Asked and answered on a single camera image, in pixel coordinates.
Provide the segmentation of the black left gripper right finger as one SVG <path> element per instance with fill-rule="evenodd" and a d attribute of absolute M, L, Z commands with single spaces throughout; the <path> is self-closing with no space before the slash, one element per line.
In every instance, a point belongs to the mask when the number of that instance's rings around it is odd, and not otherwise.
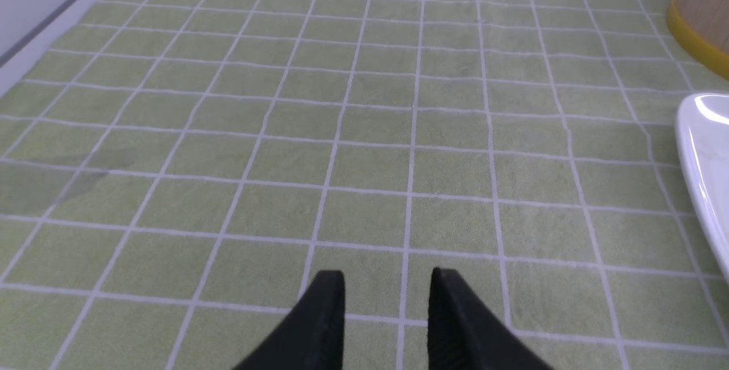
<path fill-rule="evenodd" d="M 484 305 L 455 269 L 432 270 L 429 369 L 550 369 Z"/>

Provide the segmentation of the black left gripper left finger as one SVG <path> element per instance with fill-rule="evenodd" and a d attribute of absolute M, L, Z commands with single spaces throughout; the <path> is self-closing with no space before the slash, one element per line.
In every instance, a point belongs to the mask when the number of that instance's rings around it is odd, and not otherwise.
<path fill-rule="evenodd" d="M 341 369 L 345 277 L 321 270 L 294 308 L 235 369 Z"/>

